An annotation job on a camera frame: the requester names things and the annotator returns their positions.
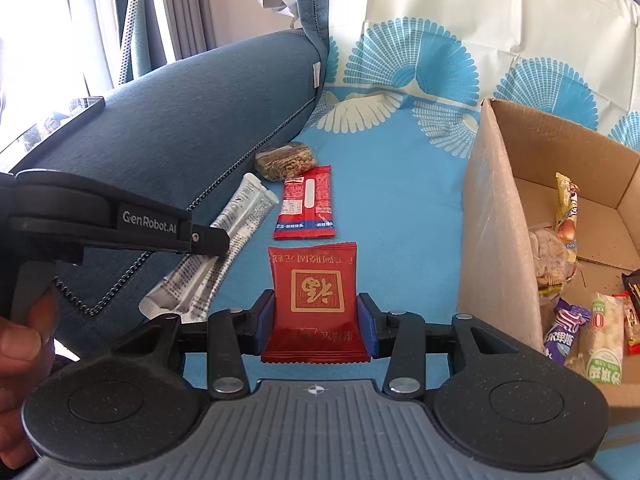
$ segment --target black circular joint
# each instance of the black circular joint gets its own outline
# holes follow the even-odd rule
[[[558,392],[533,381],[500,384],[489,394],[489,402],[498,415],[520,424],[544,424],[564,408]]]
[[[145,400],[139,387],[124,381],[98,381],[80,386],[69,397],[69,409],[94,424],[119,422],[134,415]]]
[[[22,407],[40,455],[80,467],[144,462],[175,447],[200,414],[196,391],[151,360],[79,361],[43,382]]]
[[[609,416],[602,394],[570,370],[537,357],[483,356],[440,387],[434,414],[476,460],[534,472],[567,468],[595,455]]]

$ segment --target gold chinese character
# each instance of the gold chinese character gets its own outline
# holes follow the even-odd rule
[[[331,283],[327,283],[325,278],[322,280],[316,280],[315,278],[309,277],[302,282],[302,290],[306,292],[306,300],[309,303],[313,303],[315,300],[322,296],[323,303],[329,303],[328,296],[332,296],[333,293],[329,289],[331,288]]]

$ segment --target screw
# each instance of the screw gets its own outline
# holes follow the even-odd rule
[[[244,383],[237,377],[220,377],[213,381],[213,389],[219,394],[236,394],[244,388]]]
[[[412,394],[420,389],[420,383],[413,377],[396,377],[389,381],[389,389],[395,394]]]

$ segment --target beige wall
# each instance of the beige wall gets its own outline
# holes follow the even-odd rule
[[[263,9],[256,0],[209,0],[217,46],[289,28],[291,18]]]

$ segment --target red snack wrapper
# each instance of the red snack wrapper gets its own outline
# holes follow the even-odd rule
[[[358,330],[356,244],[269,247],[275,289],[267,363],[368,362]]]
[[[330,171],[331,166],[318,166],[284,181],[275,240],[335,236]]]

